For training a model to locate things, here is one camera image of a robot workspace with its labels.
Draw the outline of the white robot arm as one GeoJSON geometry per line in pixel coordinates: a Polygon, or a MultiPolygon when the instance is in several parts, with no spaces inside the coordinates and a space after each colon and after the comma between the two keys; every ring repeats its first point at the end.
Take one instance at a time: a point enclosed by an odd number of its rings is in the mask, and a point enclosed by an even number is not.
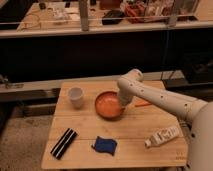
{"type": "Polygon", "coordinates": [[[127,106],[136,96],[190,124],[186,171],[213,171],[213,102],[148,86],[142,80],[138,69],[119,77],[120,104],[127,106]]]}

